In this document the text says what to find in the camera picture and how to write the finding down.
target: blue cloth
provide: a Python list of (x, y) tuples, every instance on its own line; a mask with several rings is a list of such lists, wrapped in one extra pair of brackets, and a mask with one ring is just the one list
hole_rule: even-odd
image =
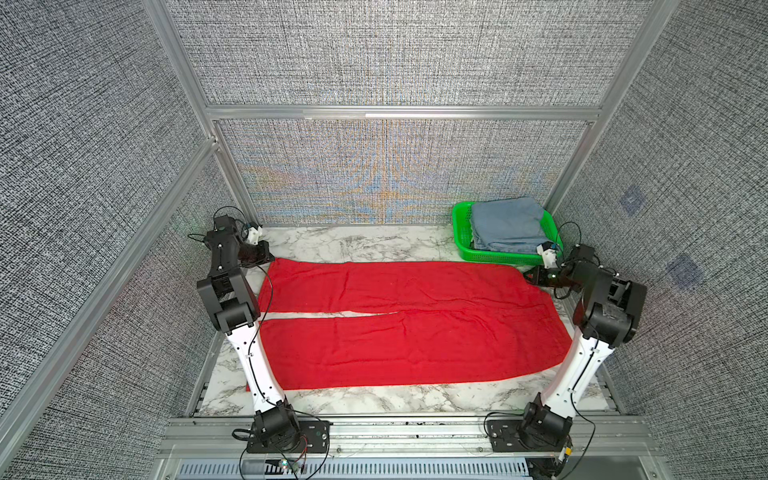
[(530, 197), (478, 202), (472, 205), (475, 250), (533, 253), (548, 241), (541, 229), (544, 209)]

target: black mounting plate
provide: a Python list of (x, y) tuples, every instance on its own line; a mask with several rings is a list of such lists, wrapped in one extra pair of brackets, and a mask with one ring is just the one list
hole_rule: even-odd
[[(300, 435), (304, 434), (306, 436), (306, 452), (307, 453), (325, 453), (328, 449), (328, 441), (329, 441), (329, 431), (330, 422), (326, 421), (320, 421), (320, 420), (300, 420), (299, 421), (299, 432)], [(296, 445), (296, 448), (291, 450), (283, 450), (284, 453), (301, 453), (304, 451), (304, 439), (299, 440), (299, 444)], [(248, 453), (277, 453), (280, 454), (280, 452), (277, 451), (277, 449), (272, 446), (268, 445), (267, 447), (264, 447), (261, 442), (249, 440), (248, 446), (246, 447), (246, 452)]]
[(552, 447), (543, 446), (530, 449), (520, 442), (518, 437), (518, 425), (522, 420), (486, 420), (485, 429), (488, 431), (491, 447), (494, 452), (554, 452)]

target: white marble surface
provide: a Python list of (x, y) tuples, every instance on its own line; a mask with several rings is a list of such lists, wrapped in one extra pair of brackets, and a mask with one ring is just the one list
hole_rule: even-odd
[[(451, 226), (281, 227), (266, 229), (276, 257), (305, 262), (461, 261)], [(254, 291), (263, 273), (251, 269), (247, 279)], [(569, 332), (570, 321), (557, 300), (555, 307)], [(360, 313), (277, 313), (272, 318), (297, 316), (361, 316)], [(500, 382), (446, 385), (348, 387), (286, 392), (293, 407), (316, 414), (384, 412), (461, 412), (522, 409), (554, 378), (556, 369)], [(198, 416), (252, 415), (245, 375), (234, 350), (224, 342), (204, 394)], [(604, 410), (608, 403), (597, 382), (578, 403), (580, 410)]]

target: wire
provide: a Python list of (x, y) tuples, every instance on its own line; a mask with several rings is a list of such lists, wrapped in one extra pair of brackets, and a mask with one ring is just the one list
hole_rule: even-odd
[[(241, 437), (241, 436), (235, 435), (236, 433), (245, 433), (247, 435), (245, 437)], [(232, 436), (233, 436), (233, 438), (235, 438), (236, 440), (240, 440), (241, 442), (248, 442), (248, 441), (250, 441), (251, 437), (253, 436), (253, 430), (250, 430), (250, 429), (234, 429), (232, 431)], [(301, 457), (306, 454), (306, 448), (308, 446), (308, 443), (306, 442), (306, 436), (304, 436), (304, 434), (302, 434), (302, 437), (304, 437), (304, 451), (302, 452), (301, 455), (299, 455), (299, 458), (297, 458), (296, 460), (291, 460), (290, 458), (288, 458), (286, 456), (285, 452), (283, 452), (283, 450), (280, 449), (280, 447), (277, 446), (277, 444), (273, 444), (273, 446), (277, 449), (277, 451), (280, 453), (280, 455), (283, 457), (283, 459), (286, 462), (288, 462), (289, 464), (290, 463), (296, 464), (296, 463), (299, 462)], [(242, 470), (240, 468), (240, 464), (243, 462), (243, 455), (245, 454), (245, 452), (247, 450), (248, 450), (248, 446), (246, 445), (246, 448), (240, 453), (240, 461), (237, 464), (238, 472), (240, 473), (240, 477), (242, 477), (243, 480), (245, 480), (245, 477), (243, 477), (243, 473), (242, 473)], [(293, 473), (293, 476), (296, 477), (296, 471), (293, 470), (293, 466), (291, 466), (291, 472)]]
[[(597, 344), (599, 344), (600, 343), (600, 335), (597, 332), (595, 332), (595, 335), (597, 335), (597, 339), (596, 340), (598, 341)], [(592, 362), (593, 358), (594, 358), (594, 351), (589, 356), (589, 359), (587, 360), (587, 363), (584, 364), (584, 369), (581, 370), (581, 373), (579, 374), (578, 378), (576, 379), (576, 382), (574, 382), (574, 388), (576, 388), (576, 385), (578, 385), (579, 381), (581, 380), (581, 377), (584, 376), (584, 374), (587, 372), (587, 368), (589, 368), (589, 364)], [(558, 480), (565, 480), (571, 473), (574, 472), (576, 467), (578, 467), (578, 464), (581, 463), (581, 459), (586, 456), (587, 450), (589, 449), (589, 445), (591, 445), (591, 443), (592, 443), (592, 439), (594, 438), (594, 431), (598, 429), (598, 426), (595, 425), (594, 422), (592, 422), (590, 419), (587, 419), (586, 417), (584, 417), (581, 414), (581, 412), (579, 412), (578, 409), (576, 408), (576, 403), (574, 402), (574, 393), (573, 393), (573, 391), (571, 391), (571, 405), (574, 407), (574, 411), (576, 411), (577, 415), (579, 415), (586, 422), (589, 422), (589, 423), (592, 424), (592, 434), (589, 435), (589, 441), (587, 442), (587, 446), (584, 447), (584, 451), (581, 453), (581, 456), (576, 461), (576, 465), (574, 465), (574, 467), (571, 469), (570, 472), (566, 473), (565, 476), (563, 476), (562, 478), (559, 478)]]
[(187, 238), (188, 239), (194, 240), (194, 241), (200, 242), (200, 243), (205, 243), (205, 240), (198, 240), (195, 237), (203, 237), (203, 238), (205, 238), (205, 235), (203, 235), (202, 233), (188, 233), (187, 234)]
[[(259, 330), (261, 330), (261, 324), (264, 323), (264, 320), (266, 319), (266, 314), (270, 311), (270, 307), (272, 306), (272, 298), (274, 298), (274, 296), (275, 296), (275, 285), (274, 285), (274, 283), (272, 283), (272, 278), (266, 272), (266, 270), (261, 268), (261, 265), (256, 265), (256, 267), (258, 267), (259, 270), (264, 272), (264, 275), (266, 276), (266, 279), (269, 280), (269, 282), (270, 282), (270, 301), (266, 304), (266, 309), (264, 310), (264, 316), (259, 321), (259, 326), (256, 328), (256, 332), (253, 334), (253, 338), (251, 339), (250, 343), (248, 344), (248, 366), (250, 368), (250, 374), (253, 377), (253, 382), (256, 383), (256, 390), (259, 392), (259, 394), (261, 394), (261, 398), (264, 400), (264, 402), (267, 402), (267, 403), (269, 403), (272, 406), (276, 406), (277, 408), (286, 410), (287, 412), (296, 412), (296, 413), (300, 413), (302, 415), (307, 415), (307, 416), (313, 417), (314, 419), (318, 420), (319, 422), (322, 422), (323, 420), (319, 416), (314, 415), (312, 413), (302, 412), (301, 410), (296, 410), (296, 409), (287, 409), (284, 406), (277, 405), (276, 403), (272, 403), (264, 395), (264, 392), (261, 391), (261, 387), (259, 387), (259, 381), (256, 378), (256, 373), (253, 371), (253, 364), (252, 364), (252, 362), (250, 360), (250, 358), (251, 358), (251, 356), (250, 356), (250, 348), (253, 346), (254, 342), (256, 341), (256, 337), (257, 337), (257, 335), (259, 335)], [(323, 462), (320, 464), (319, 467), (317, 467), (317, 469), (312, 473), (312, 475), (308, 476), (305, 480), (310, 480), (310, 478), (312, 478), (313, 476), (317, 475), (317, 472), (319, 472), (320, 469), (323, 468), (323, 466), (326, 464), (326, 460), (328, 460), (328, 454), (329, 454), (330, 448), (331, 448), (330, 439), (326, 439), (326, 440), (327, 440), (327, 442), (326, 442), (326, 456), (323, 458)]]
[(485, 430), (485, 436), (487, 436), (488, 438), (491, 438), (491, 434), (488, 433), (487, 422), (488, 422), (488, 417), (491, 415), (509, 415), (509, 414), (504, 412), (488, 412), (485, 414), (485, 418), (482, 420), (482, 429)]
[(298, 476), (298, 475), (296, 475), (296, 470), (294, 470), (294, 469), (293, 469), (293, 465), (291, 465), (291, 461), (288, 459), (288, 457), (286, 457), (286, 454), (285, 454), (285, 452), (283, 452), (283, 449), (282, 449), (282, 448), (280, 448), (279, 446), (277, 446), (277, 444), (276, 444), (276, 443), (273, 443), (272, 445), (273, 445), (273, 446), (274, 446), (274, 447), (277, 449), (277, 451), (278, 451), (278, 452), (280, 452), (280, 454), (283, 456), (283, 459), (286, 461), (286, 463), (288, 464), (288, 467), (290, 468), (290, 472), (291, 472), (291, 473), (293, 473), (293, 477), (294, 477), (296, 480), (299, 480), (299, 476)]
[(565, 299), (567, 299), (569, 296), (571, 296), (571, 292), (573, 292), (573, 287), (572, 286), (568, 287), (568, 292), (565, 294), (565, 296), (558, 296), (558, 288), (556, 286), (552, 287), (552, 294), (558, 300), (565, 300)]
[(239, 219), (239, 218), (236, 218), (236, 219), (235, 219), (235, 225), (237, 225), (237, 222), (240, 222), (240, 223), (242, 223), (242, 224), (243, 224), (243, 228), (241, 228), (241, 229), (240, 229), (240, 238), (242, 238), (243, 240), (245, 240), (246, 238), (248, 238), (248, 236), (245, 234), (245, 233), (248, 231), (248, 224), (247, 224), (247, 223), (245, 223), (245, 222), (243, 222), (243, 221), (242, 221), (241, 219)]
[(237, 473), (240, 474), (240, 478), (245, 480), (245, 475), (243, 475), (243, 467), (241, 466), (243, 464), (243, 455), (245, 455), (245, 451), (248, 449), (248, 445), (243, 449), (243, 452), (240, 453), (240, 460), (237, 461)]
[[(563, 263), (563, 266), (565, 266), (566, 264), (568, 264), (568, 261), (569, 261), (569, 260), (566, 260), (566, 261)], [(598, 263), (595, 263), (594, 261), (592, 261), (592, 260), (588, 260), (588, 259), (586, 259), (586, 258), (577, 258), (577, 259), (574, 259), (574, 260), (573, 260), (573, 262), (574, 262), (574, 265), (575, 265), (576, 263), (591, 263), (592, 265), (595, 265), (595, 266), (596, 266), (597, 268), (599, 268), (600, 270), (605, 270), (606, 272), (609, 272), (609, 273), (610, 273), (612, 276), (616, 276), (616, 275), (617, 275), (617, 271), (616, 271), (616, 269), (615, 269), (615, 268), (611, 268), (611, 267), (609, 267), (609, 266), (601, 266), (600, 264), (598, 264)]]
[(616, 269), (615, 269), (615, 268), (610, 268), (609, 266), (605, 266), (605, 265), (603, 265), (603, 261), (602, 261), (602, 260), (600, 260), (600, 257), (598, 257), (598, 255), (597, 255), (596, 253), (593, 253), (593, 255), (594, 255), (594, 258), (598, 259), (598, 266), (599, 266), (599, 267), (600, 267), (602, 270), (606, 270), (606, 271), (609, 271), (609, 270), (610, 270), (610, 271), (612, 272), (612, 273), (611, 273), (611, 275), (616, 275)]
[(248, 223), (248, 219), (246, 218), (246, 216), (245, 216), (245, 214), (243, 213), (243, 211), (242, 211), (241, 209), (239, 209), (239, 208), (235, 207), (234, 205), (224, 205), (223, 207), (219, 208), (218, 210), (216, 210), (216, 211), (214, 212), (214, 218), (216, 218), (216, 214), (218, 214), (219, 212), (221, 212), (221, 211), (222, 211), (222, 210), (224, 210), (225, 208), (233, 208), (233, 209), (237, 210), (238, 212), (240, 212), (240, 215), (242, 215), (242, 216), (243, 216), (243, 220), (245, 220), (245, 223)]
[[(562, 240), (562, 237), (560, 236), (560, 229), (562, 227), (565, 227), (569, 223), (574, 224), (576, 226), (576, 228), (578, 228), (578, 243), (579, 243), (579, 245), (581, 245), (581, 227), (579, 227), (579, 224), (576, 223), (576, 222), (565, 222), (565, 223), (561, 223), (560, 224), (560, 226), (558, 227), (558, 234), (554, 236), (554, 243), (555, 244), (558, 243), (558, 238)], [(564, 255), (564, 253), (562, 252), (562, 250), (559, 250), (559, 251), (560, 251), (560, 254), (561, 254), (561, 257), (562, 257)]]
[(299, 458), (297, 458), (296, 461), (298, 462), (302, 457), (304, 457), (304, 463), (301, 464), (299, 472), (303, 472), (304, 467), (306, 467), (306, 450), (310, 447), (310, 441), (307, 439), (306, 435), (302, 433), (301, 438), (304, 439), (304, 451), (301, 452), (301, 455), (299, 455)]
[(576, 465), (574, 465), (574, 467), (571, 468), (570, 472), (566, 473), (565, 475), (560, 477), (558, 480), (565, 480), (566, 478), (568, 478), (571, 475), (571, 473), (574, 472), (574, 470), (576, 470), (576, 468), (578, 467), (578, 464), (581, 463), (581, 459), (584, 458), (587, 455), (587, 450), (589, 449), (589, 445), (591, 445), (592, 439), (594, 438), (594, 431), (598, 429), (598, 426), (595, 425), (594, 422), (592, 422), (590, 419), (588, 419), (585, 416), (583, 416), (581, 414), (581, 412), (578, 411), (578, 409), (576, 408), (576, 404), (574, 403), (574, 393), (573, 392), (571, 392), (571, 405), (573, 405), (574, 410), (576, 411), (577, 415), (579, 415), (584, 421), (589, 422), (589, 423), (592, 424), (592, 435), (589, 435), (589, 441), (587, 442), (587, 446), (584, 447), (584, 451), (581, 453), (581, 456), (576, 461)]

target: red towel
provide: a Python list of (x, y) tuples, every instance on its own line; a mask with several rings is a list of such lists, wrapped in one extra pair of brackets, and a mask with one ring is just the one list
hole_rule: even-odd
[[(278, 259), (270, 277), (273, 312), (382, 314), (265, 322), (288, 390), (508, 379), (559, 364), (571, 343), (549, 295), (509, 266)], [(267, 282), (262, 309), (269, 295)]]
[[(394, 313), (519, 308), (552, 301), (507, 265), (464, 262), (307, 263), (279, 258), (270, 312)], [(259, 295), (270, 300), (269, 283)]]
[(274, 319), (261, 327), (287, 390), (487, 382), (562, 362), (570, 339), (549, 305)]

